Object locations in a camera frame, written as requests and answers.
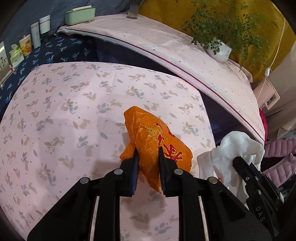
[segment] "gray fabric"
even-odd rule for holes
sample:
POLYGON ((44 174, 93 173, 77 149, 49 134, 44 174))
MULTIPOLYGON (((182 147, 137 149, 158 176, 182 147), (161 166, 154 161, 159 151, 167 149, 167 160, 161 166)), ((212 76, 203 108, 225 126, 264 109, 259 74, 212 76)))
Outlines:
POLYGON ((28 0, 0 38, 0 42, 4 41, 7 57, 10 58, 11 45, 31 33, 30 25, 38 22, 40 18, 50 15, 51 29, 56 29, 65 23, 65 12, 88 5, 96 7, 95 16, 111 15, 127 11, 130 0, 28 0))

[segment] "pink jacket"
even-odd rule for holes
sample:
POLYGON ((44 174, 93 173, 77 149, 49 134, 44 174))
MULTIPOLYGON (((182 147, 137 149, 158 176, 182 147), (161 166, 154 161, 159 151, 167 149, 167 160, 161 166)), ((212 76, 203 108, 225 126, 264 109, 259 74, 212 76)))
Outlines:
POLYGON ((296 139, 275 140, 265 145, 264 157, 284 157, 279 163, 263 173, 279 187, 296 173, 296 139))

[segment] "curtain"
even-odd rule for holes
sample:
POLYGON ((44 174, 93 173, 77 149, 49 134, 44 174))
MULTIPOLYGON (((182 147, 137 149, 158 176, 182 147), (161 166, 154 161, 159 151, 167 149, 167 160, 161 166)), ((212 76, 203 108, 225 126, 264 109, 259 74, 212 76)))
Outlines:
POLYGON ((268 138, 278 139, 296 123, 296 42, 283 62, 271 72, 268 80, 277 90, 280 100, 265 112, 268 122, 268 138))

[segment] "white container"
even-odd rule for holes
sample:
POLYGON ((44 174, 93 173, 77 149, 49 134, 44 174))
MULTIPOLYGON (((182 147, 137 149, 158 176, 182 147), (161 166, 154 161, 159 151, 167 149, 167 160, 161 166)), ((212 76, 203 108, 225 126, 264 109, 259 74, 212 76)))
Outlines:
POLYGON ((50 15, 40 18, 39 24, 41 34, 48 32, 50 30, 50 15))
POLYGON ((221 42, 221 44, 222 45, 219 46, 219 53, 214 54, 214 51, 211 49, 211 47, 207 49, 207 53, 209 54, 209 56, 211 56, 217 62, 225 62, 226 60, 228 60, 229 55, 232 51, 232 49, 223 42, 221 42))
POLYGON ((49 41, 50 15, 39 19, 40 34, 43 43, 49 41))
POLYGON ((31 35, 32 35, 32 41, 33 41, 33 47, 34 49, 36 49, 41 45, 39 22, 36 22, 31 25, 31 35))
POLYGON ((29 55, 32 52, 32 43, 31 43, 31 35, 28 34, 24 36, 20 41, 20 48, 22 49, 22 54, 24 57, 29 55))

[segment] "tissue box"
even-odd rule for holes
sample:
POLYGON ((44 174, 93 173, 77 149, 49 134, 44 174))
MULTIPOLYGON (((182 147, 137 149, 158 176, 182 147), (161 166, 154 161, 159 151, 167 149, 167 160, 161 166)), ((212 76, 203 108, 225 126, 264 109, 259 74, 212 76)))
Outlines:
POLYGON ((65 13, 66 24, 74 25, 94 19, 96 7, 85 6, 73 8, 71 11, 65 13))
POLYGON ((11 56, 10 61, 13 68, 16 68, 24 60, 24 55, 22 53, 20 46, 13 44, 11 45, 11 48, 12 50, 9 51, 11 56))

